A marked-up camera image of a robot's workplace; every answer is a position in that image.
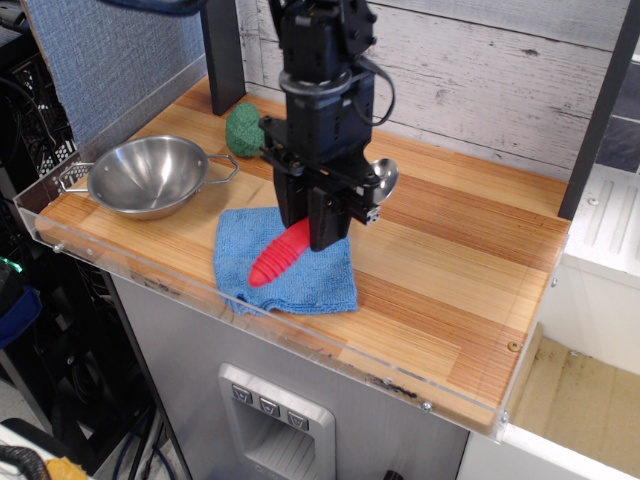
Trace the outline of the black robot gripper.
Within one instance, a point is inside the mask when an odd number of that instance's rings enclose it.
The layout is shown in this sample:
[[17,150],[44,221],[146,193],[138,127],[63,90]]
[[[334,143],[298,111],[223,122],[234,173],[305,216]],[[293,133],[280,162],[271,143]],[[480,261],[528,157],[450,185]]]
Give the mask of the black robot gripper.
[[286,95],[284,119],[265,116],[259,125],[261,156],[273,167],[282,223],[308,216],[312,250],[345,239],[351,220],[378,216],[372,199],[381,179],[365,158],[372,139],[374,74],[345,72],[310,82],[280,74]]

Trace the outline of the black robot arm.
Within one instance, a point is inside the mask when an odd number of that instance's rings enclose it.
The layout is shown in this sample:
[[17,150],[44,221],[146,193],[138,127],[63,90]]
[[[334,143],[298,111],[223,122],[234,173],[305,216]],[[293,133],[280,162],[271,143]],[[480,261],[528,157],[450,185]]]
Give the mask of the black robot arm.
[[307,220],[310,245],[344,239],[375,221],[380,177],[365,158],[374,127],[376,15],[364,1],[273,1],[283,54],[286,116],[263,117],[261,156],[273,167],[284,226]]

